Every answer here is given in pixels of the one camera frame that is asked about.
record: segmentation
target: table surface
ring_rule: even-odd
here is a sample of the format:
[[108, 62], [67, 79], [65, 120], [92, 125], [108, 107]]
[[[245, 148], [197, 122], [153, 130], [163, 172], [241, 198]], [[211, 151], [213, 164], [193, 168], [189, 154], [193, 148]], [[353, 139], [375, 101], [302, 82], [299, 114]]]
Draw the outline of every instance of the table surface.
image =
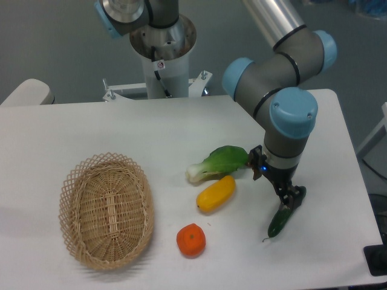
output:
[[[0, 109], [1, 289], [311, 289], [379, 283], [363, 247], [381, 244], [337, 96], [319, 104], [293, 184], [308, 192], [283, 231], [267, 236], [279, 199], [264, 178], [241, 169], [233, 198], [212, 214], [189, 184], [186, 167], [229, 144], [249, 151], [264, 131], [228, 96]], [[133, 158], [148, 176], [155, 230], [132, 264], [97, 272], [71, 257], [59, 228], [67, 174], [94, 154]], [[202, 227], [204, 253], [184, 258], [177, 232]]]

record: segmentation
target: green cucumber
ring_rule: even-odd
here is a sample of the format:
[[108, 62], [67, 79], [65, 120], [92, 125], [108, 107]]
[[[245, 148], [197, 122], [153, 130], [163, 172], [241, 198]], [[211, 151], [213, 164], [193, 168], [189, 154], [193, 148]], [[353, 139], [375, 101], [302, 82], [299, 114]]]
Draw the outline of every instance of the green cucumber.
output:
[[288, 207], [283, 207], [279, 209], [274, 215], [272, 222], [268, 226], [268, 229], [267, 229], [268, 237], [265, 238], [263, 241], [271, 237], [277, 236], [285, 227], [292, 213], [293, 212]]

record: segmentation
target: oval basket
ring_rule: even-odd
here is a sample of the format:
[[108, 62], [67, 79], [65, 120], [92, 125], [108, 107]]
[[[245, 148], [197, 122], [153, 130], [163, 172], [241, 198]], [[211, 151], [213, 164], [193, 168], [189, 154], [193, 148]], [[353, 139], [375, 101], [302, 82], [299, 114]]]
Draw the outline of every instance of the oval basket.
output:
[[132, 159], [107, 153], [82, 161], [60, 195], [60, 229], [72, 256], [92, 269], [134, 260], [153, 232], [148, 180]]

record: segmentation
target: gray floor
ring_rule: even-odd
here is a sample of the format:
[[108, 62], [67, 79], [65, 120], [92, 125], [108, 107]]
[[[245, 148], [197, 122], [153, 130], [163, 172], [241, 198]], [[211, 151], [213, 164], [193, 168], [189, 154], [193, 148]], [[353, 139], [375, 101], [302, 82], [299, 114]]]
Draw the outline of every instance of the gray floor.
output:
[[[103, 78], [110, 85], [143, 82], [128, 37], [108, 36], [94, 1], [0, 0], [0, 103], [31, 78], [48, 84], [57, 103], [101, 101]], [[304, 6], [292, 1], [305, 23], [312, 30], [328, 31], [339, 49], [336, 64], [301, 87], [338, 94], [357, 147], [382, 119], [381, 105], [387, 102], [387, 21], [358, 16], [347, 2]], [[203, 69], [212, 72], [213, 95], [225, 93], [221, 78], [230, 62], [249, 57], [260, 63], [272, 55], [241, 1], [180, 0], [180, 11], [198, 33], [190, 77]], [[385, 137], [366, 160], [387, 176], [386, 148]], [[369, 193], [386, 193], [387, 184], [360, 166]]]

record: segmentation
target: toy vegetable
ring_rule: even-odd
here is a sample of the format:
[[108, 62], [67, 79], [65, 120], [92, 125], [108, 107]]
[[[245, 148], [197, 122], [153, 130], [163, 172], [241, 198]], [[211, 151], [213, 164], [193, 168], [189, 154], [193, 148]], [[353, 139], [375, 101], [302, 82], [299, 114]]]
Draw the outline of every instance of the toy vegetable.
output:
[[205, 213], [213, 211], [232, 196], [235, 186], [235, 180], [231, 175], [208, 186], [196, 198], [198, 208]]
[[197, 224], [190, 224], [182, 228], [176, 237], [181, 253], [188, 257], [199, 256], [206, 246], [206, 236]]
[[208, 176], [231, 173], [244, 166], [248, 158], [249, 155], [241, 147], [231, 145], [219, 147], [202, 163], [190, 165], [186, 176], [189, 182], [198, 182]]

